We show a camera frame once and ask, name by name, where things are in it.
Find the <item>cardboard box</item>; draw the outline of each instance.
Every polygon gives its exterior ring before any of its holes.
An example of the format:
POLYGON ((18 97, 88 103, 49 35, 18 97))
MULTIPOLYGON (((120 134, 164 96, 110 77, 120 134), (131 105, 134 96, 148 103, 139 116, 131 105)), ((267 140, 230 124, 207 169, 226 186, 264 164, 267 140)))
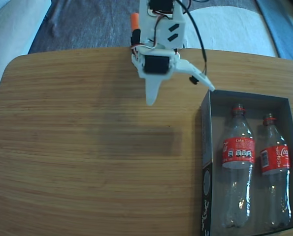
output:
POLYGON ((287 98, 265 96, 250 93, 217 90, 208 92, 201 106, 202 118, 202 216, 201 236, 260 236, 293 228, 293 119, 287 98), (220 142, 226 123, 231 119, 231 107, 241 103, 246 109, 245 118, 249 123, 256 141, 256 160, 253 168, 250 218, 241 228, 223 228, 220 220, 224 193, 222 178, 222 149, 220 142), (273 113, 277 118, 277 128, 287 141, 291 159, 290 204, 292 219, 287 228, 268 231, 264 225, 265 187, 261 174, 259 153, 265 128, 262 117, 273 113))

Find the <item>plastic bottle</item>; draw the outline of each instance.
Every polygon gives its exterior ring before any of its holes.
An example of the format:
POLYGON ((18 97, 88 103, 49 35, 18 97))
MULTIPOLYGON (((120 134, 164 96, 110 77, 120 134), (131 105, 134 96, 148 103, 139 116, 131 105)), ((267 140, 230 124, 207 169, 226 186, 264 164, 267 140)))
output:
POLYGON ((221 224, 225 228, 245 225, 250 217, 250 184, 255 162, 255 141, 241 104, 232 107, 229 132, 223 142, 224 203, 221 224))
POLYGON ((266 127, 265 149, 260 152, 262 177, 266 186, 265 225, 270 229, 286 227, 291 220, 289 198, 290 158, 288 146, 275 126, 272 114, 263 117, 266 127))

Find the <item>white rug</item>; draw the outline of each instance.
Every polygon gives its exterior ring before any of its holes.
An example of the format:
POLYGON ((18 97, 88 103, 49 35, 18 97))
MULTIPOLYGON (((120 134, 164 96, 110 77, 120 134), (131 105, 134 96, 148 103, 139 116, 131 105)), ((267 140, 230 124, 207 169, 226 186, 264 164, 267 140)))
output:
MULTIPOLYGON (((214 6, 191 14, 205 49, 278 57, 266 23, 258 13, 232 6, 214 6)), ((188 17, 185 47, 201 48, 188 17)))

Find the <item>red label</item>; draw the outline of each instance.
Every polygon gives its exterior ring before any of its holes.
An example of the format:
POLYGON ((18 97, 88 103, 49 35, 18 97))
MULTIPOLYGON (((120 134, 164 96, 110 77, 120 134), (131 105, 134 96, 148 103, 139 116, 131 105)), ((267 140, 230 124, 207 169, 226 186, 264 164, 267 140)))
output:
POLYGON ((223 142, 223 164, 233 161, 255 162, 255 140, 235 137, 223 142))
POLYGON ((268 147, 260 152, 262 172, 290 168, 288 146, 268 147))

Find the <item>wood grain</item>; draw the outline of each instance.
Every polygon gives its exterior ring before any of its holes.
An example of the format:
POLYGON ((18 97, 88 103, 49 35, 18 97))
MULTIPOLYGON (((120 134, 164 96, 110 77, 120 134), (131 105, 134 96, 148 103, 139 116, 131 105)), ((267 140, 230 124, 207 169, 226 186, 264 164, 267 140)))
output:
MULTIPOLYGON (((181 55, 203 68, 199 50, 181 55)), ((288 97, 293 111, 293 61, 208 60, 217 89, 288 97)), ((0 236, 198 235, 206 92, 175 75, 148 107, 126 48, 15 59, 0 86, 0 236)))

